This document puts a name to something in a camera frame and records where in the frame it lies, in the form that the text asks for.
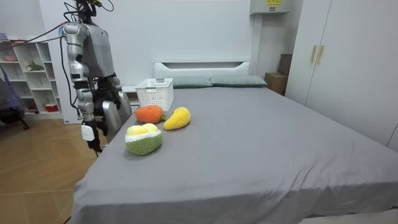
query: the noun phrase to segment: pillow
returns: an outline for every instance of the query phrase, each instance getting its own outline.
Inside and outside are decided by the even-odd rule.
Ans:
[[[206,88],[212,86],[208,77],[176,77],[173,79],[173,88]]]
[[[216,75],[210,78],[213,86],[263,87],[267,83],[257,75]]]

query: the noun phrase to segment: yellow plush toy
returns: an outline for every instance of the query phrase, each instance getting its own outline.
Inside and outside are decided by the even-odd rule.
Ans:
[[[165,130],[182,128],[191,120],[191,113],[188,109],[180,107],[174,110],[173,115],[164,123]]]

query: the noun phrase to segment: orange plush toy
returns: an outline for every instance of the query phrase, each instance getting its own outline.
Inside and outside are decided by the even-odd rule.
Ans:
[[[136,118],[142,123],[156,124],[160,121],[166,120],[166,115],[163,114],[161,107],[157,105],[143,106],[136,110]]]

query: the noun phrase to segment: white headboard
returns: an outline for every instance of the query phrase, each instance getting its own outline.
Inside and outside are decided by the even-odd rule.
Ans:
[[[214,75],[249,75],[250,61],[244,62],[154,62],[154,78]]]

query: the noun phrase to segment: white wardrobe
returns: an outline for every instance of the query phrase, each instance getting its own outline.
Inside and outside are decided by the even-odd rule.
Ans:
[[[286,97],[398,152],[398,0],[304,0]]]

